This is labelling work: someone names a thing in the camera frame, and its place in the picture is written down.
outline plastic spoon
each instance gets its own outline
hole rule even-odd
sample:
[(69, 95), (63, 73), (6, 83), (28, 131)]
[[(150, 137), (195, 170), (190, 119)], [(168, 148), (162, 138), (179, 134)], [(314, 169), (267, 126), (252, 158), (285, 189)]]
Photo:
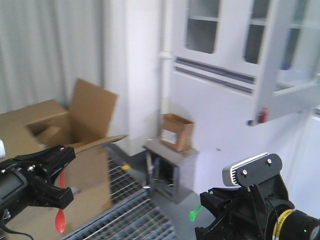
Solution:
[(203, 206), (199, 205), (196, 210), (189, 212), (189, 220), (191, 222), (194, 222), (196, 220), (196, 216), (202, 208), (203, 208)]
[[(65, 173), (64, 171), (60, 174), (60, 188), (64, 188), (65, 183)], [(55, 229), (58, 233), (62, 234), (65, 231), (66, 228), (66, 218), (65, 213), (62, 209), (58, 210), (58, 213), (55, 216)]]

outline open cardboard box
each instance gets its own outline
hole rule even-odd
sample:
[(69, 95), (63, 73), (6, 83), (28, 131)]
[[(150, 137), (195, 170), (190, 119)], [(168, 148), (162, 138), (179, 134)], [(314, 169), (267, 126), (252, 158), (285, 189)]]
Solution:
[[(106, 137), (117, 95), (78, 79), (69, 110), (48, 100), (0, 114), (0, 139), (6, 159), (63, 144), (74, 147), (76, 159), (64, 170), (64, 185), (73, 202), (65, 209), (66, 231), (72, 232), (111, 206), (108, 155), (102, 145), (125, 135)], [(56, 208), (27, 207), (7, 226), (35, 240), (60, 239), (55, 230)], [(8, 235), (8, 239), (25, 239)]]

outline white cabinet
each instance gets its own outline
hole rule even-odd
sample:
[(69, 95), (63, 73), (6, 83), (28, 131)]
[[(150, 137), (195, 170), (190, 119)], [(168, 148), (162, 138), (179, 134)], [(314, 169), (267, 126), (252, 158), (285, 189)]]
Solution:
[(320, 103), (319, 0), (176, 0), (176, 71), (249, 93), (251, 123)]

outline robotic arm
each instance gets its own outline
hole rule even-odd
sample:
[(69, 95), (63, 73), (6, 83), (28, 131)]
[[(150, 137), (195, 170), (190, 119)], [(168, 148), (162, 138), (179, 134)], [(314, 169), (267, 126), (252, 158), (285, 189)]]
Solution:
[(200, 194), (201, 205), (214, 216), (208, 227), (196, 227), (197, 240), (319, 240), (320, 220), (294, 209), (280, 176), (282, 161), (263, 153), (222, 171), (228, 187)]
[(74, 199), (69, 187), (54, 183), (76, 158), (72, 147), (56, 145), (0, 162), (0, 218), (6, 224), (27, 206), (64, 209)]

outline red spoon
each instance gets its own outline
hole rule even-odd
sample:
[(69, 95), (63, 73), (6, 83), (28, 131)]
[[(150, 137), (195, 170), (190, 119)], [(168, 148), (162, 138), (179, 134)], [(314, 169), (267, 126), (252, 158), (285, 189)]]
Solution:
[[(62, 171), (60, 173), (60, 188), (64, 188), (65, 184), (65, 173)], [(66, 228), (66, 218), (64, 211), (62, 209), (59, 209), (58, 213), (55, 216), (55, 229), (58, 233), (62, 234), (65, 231)]]

